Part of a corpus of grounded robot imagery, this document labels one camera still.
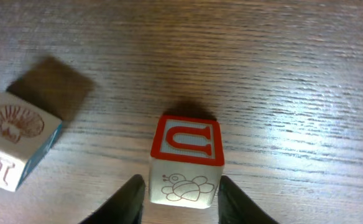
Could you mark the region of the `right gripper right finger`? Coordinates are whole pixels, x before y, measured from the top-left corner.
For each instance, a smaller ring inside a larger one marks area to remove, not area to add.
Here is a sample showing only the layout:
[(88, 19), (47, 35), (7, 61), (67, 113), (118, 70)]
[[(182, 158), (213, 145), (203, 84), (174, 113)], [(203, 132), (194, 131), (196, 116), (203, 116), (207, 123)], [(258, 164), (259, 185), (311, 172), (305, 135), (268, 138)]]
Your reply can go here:
[(218, 217), (219, 224), (278, 224), (226, 175), (219, 182)]

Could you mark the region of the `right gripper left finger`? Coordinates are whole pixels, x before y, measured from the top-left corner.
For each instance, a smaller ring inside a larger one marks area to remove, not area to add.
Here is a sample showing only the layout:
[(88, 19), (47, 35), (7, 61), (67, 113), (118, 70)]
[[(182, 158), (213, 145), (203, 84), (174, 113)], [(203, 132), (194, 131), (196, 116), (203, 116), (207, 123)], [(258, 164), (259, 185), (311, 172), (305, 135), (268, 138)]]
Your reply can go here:
[(133, 175), (80, 224), (141, 224), (144, 197), (144, 179), (140, 174)]

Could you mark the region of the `wooden block red U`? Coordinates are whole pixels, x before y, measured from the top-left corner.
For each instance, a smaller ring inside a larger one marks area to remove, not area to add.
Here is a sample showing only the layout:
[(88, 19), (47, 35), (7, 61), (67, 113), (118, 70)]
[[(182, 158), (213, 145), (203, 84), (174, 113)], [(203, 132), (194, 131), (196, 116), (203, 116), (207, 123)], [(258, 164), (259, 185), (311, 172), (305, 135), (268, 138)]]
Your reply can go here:
[(217, 121), (163, 115), (150, 152), (149, 200), (162, 205), (209, 208), (224, 165)]

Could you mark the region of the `wooden block shell drawing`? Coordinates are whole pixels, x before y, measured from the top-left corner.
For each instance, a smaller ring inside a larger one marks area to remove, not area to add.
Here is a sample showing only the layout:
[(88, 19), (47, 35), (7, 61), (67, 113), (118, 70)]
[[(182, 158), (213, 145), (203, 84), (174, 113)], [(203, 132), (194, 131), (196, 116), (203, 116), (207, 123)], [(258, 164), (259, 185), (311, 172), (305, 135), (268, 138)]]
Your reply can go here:
[(61, 128), (60, 118), (0, 93), (0, 188), (15, 192), (49, 152)]

